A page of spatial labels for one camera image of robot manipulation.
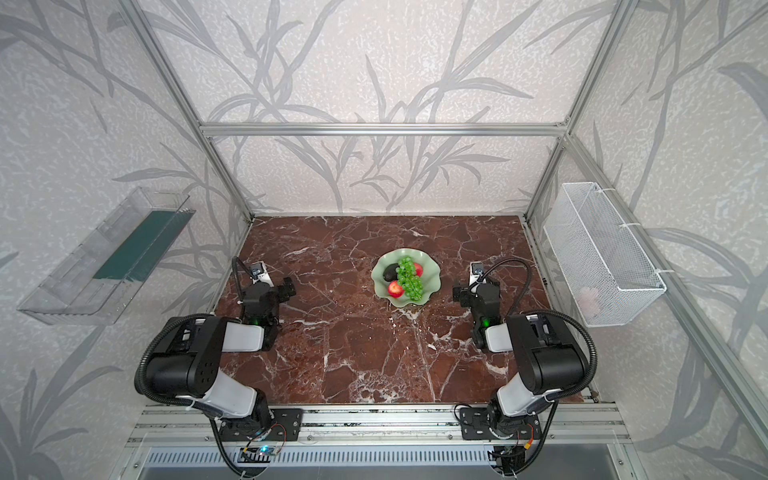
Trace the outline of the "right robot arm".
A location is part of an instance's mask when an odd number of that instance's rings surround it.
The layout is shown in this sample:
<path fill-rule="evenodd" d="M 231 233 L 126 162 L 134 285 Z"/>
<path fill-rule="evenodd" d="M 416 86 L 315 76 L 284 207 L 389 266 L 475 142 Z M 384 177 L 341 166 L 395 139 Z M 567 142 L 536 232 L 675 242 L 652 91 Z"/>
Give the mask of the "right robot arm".
<path fill-rule="evenodd" d="M 454 410 L 465 440 L 542 437 L 538 415 L 555 401 L 582 391 L 596 371 L 596 348 L 571 317 L 552 310 L 500 316 L 500 286 L 456 286 L 453 300 L 473 318 L 472 339 L 490 353 L 511 353 L 517 373 L 484 407 Z"/>

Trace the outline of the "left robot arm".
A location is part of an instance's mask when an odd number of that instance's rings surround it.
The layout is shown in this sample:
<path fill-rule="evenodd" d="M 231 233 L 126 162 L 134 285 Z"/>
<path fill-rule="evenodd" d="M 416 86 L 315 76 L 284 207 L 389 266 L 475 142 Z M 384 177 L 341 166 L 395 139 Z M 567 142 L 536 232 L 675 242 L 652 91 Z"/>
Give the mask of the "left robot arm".
<path fill-rule="evenodd" d="M 279 285 L 257 280 L 239 295 L 238 318 L 202 313 L 168 320 L 139 361 L 136 391 L 212 419 L 270 426 L 273 414 L 265 394 L 224 373 L 221 357 L 271 349 L 280 330 L 279 306 L 296 295 L 296 288 L 289 277 Z"/>

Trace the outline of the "dark fake avocado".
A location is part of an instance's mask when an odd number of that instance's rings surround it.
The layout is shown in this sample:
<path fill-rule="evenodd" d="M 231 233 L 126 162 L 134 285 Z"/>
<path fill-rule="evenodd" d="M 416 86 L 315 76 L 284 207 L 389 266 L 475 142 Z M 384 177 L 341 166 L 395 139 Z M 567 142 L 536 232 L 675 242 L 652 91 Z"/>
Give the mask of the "dark fake avocado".
<path fill-rule="evenodd" d="M 399 275 L 399 265 L 397 263 L 392 263 L 388 265 L 383 273 L 383 279 L 387 283 L 391 283 L 398 280 Z"/>

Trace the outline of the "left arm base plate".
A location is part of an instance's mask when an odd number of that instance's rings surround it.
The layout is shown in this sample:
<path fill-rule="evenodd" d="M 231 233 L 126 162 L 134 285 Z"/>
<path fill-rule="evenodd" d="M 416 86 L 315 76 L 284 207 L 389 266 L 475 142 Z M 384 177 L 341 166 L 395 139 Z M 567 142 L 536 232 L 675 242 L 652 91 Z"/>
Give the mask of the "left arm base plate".
<path fill-rule="evenodd" d="M 224 442 L 298 440 L 304 410 L 301 408 L 271 409 L 264 419 L 257 414 L 241 419 L 223 419 L 218 433 Z"/>

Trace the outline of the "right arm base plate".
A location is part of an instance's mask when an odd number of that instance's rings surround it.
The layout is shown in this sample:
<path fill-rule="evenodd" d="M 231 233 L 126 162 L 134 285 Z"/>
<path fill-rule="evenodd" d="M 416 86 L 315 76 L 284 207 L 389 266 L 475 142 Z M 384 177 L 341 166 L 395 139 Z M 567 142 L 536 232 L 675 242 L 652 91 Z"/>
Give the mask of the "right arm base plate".
<path fill-rule="evenodd" d="M 542 436 L 537 415 L 506 416 L 493 406 L 457 404 L 452 411 L 463 440 L 514 440 L 531 442 Z"/>

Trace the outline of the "green fake grape bunch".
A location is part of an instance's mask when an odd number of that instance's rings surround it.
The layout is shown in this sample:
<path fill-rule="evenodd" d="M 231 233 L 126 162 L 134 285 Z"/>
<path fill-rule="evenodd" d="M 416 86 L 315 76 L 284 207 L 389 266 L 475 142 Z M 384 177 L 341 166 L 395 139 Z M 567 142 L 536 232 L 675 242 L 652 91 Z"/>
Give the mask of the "green fake grape bunch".
<path fill-rule="evenodd" d="M 405 295 L 412 301 L 419 301 L 423 297 L 422 279 L 414 273 L 415 261 L 410 256 L 402 257 L 398 261 L 399 275 L 398 283 L 405 290 Z"/>

